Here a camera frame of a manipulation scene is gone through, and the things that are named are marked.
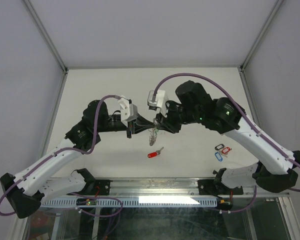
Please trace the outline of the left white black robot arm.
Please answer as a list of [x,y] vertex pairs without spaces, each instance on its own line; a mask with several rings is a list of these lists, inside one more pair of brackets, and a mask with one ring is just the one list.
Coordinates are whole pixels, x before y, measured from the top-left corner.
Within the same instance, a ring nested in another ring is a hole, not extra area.
[[53,150],[23,171],[5,173],[0,178],[3,197],[18,218],[31,216],[43,203],[54,198],[71,193],[87,195],[95,191],[95,177],[86,168],[76,169],[71,175],[57,180],[49,179],[71,161],[91,154],[101,141],[100,133],[124,131],[131,138],[155,126],[138,114],[131,100],[121,97],[118,104],[118,113],[110,115],[103,100],[91,101],[81,120]]

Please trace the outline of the metal keyring with yellow handle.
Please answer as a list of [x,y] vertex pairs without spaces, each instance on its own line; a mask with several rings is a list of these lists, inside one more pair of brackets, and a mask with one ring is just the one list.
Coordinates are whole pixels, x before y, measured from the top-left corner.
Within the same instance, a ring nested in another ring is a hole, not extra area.
[[149,131],[149,145],[153,146],[156,143],[157,136],[158,136],[158,121],[154,118],[153,119],[153,128],[148,129]]

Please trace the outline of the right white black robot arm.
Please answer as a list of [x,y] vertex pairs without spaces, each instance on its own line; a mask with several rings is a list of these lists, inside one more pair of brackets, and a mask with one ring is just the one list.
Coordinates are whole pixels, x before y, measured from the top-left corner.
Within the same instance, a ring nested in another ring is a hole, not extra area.
[[216,192],[259,186],[280,193],[296,185],[298,174],[294,169],[300,165],[300,151],[287,150],[275,142],[237,103],[229,97],[212,99],[200,83],[191,80],[179,85],[175,94],[178,102],[169,100],[158,88],[148,95],[149,108],[159,110],[155,119],[160,130],[176,134],[182,125],[201,124],[236,141],[258,160],[249,166],[214,171],[212,188]]

